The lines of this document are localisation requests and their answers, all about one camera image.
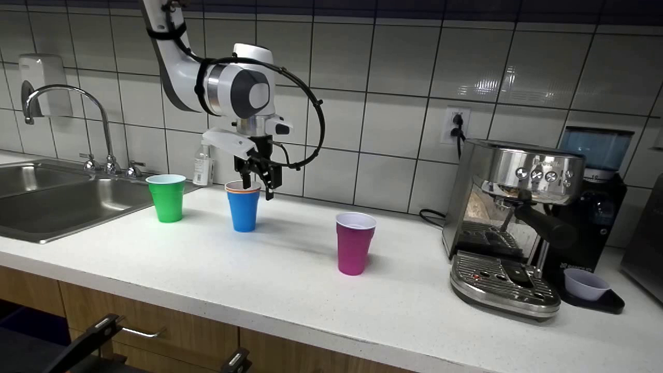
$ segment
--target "wall outlet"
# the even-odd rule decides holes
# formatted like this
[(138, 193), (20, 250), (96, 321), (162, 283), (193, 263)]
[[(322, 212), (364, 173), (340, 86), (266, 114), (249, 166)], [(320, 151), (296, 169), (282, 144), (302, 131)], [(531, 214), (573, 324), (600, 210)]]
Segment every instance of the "wall outlet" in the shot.
[(452, 136), (452, 129), (457, 126), (453, 124), (453, 118), (456, 114), (460, 114), (463, 118), (463, 133), (467, 136), (467, 130), (469, 129), (469, 115), (472, 111), (469, 108), (453, 108), (451, 106), (447, 107), (447, 112), (442, 121), (442, 136), (440, 136), (441, 144), (456, 144), (456, 137)]

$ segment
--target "blue cup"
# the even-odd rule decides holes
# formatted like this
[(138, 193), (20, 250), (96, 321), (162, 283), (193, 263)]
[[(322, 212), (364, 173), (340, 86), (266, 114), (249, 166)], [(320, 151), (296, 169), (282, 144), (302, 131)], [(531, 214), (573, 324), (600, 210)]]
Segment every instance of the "blue cup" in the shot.
[(233, 228), (237, 232), (255, 230), (261, 188), (262, 185), (257, 182), (253, 182), (248, 189), (243, 188), (242, 181), (231, 181), (225, 185), (225, 193), (230, 202), (230, 215), (233, 218)]

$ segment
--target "countertop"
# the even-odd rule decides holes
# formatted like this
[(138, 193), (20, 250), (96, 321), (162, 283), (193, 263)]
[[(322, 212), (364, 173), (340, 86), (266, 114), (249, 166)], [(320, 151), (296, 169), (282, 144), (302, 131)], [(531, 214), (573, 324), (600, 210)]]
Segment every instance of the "countertop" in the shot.
[[(0, 163), (34, 159), (0, 153)], [(336, 268), (334, 216), (377, 219), (370, 265)], [(276, 195), (256, 231), (234, 232), (221, 187), (184, 197), (184, 219), (153, 207), (44, 245), (0, 237), (0, 265), (140, 299), (419, 372), (655, 372), (663, 307), (606, 250), (597, 273), (621, 315), (562, 303), (537, 323), (464, 303), (442, 234), (415, 216)]]

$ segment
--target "wooden cabinet door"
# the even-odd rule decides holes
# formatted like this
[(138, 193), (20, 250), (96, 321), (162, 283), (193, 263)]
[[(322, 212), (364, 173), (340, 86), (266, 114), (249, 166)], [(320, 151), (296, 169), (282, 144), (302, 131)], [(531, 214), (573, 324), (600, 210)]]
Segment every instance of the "wooden cabinet door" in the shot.
[(122, 326), (144, 333), (165, 327), (154, 339), (120, 332), (113, 340), (212, 370), (237, 349), (239, 331), (233, 325), (70, 283), (60, 287), (70, 328), (84, 331), (108, 313), (125, 316)]
[[(69, 335), (72, 340), (78, 338), (83, 332), (69, 329)], [(187, 362), (175, 360), (155, 354), (153, 352), (141, 350), (136, 347), (127, 346), (120, 342), (113, 341), (113, 352), (127, 357), (126, 365), (152, 373), (218, 373), (218, 370), (202, 368), (189, 364)]]
[(58, 282), (47, 277), (0, 267), (0, 299), (64, 317)]
[(370, 360), (239, 329), (239, 344), (249, 350), (250, 373), (409, 373)]

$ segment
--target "sink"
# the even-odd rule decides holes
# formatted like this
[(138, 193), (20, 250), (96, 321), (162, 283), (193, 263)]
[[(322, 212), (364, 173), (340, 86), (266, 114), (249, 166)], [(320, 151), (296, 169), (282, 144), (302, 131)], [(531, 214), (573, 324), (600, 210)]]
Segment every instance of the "sink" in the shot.
[(0, 166), (0, 196), (91, 180), (93, 176), (58, 165), (25, 162)]
[[(21, 164), (0, 169), (0, 190), (23, 180), (28, 181), (23, 185), (36, 186), (0, 198), (0, 236), (43, 244), (152, 205), (145, 181), (49, 167)], [(195, 189), (186, 183), (184, 192)]]

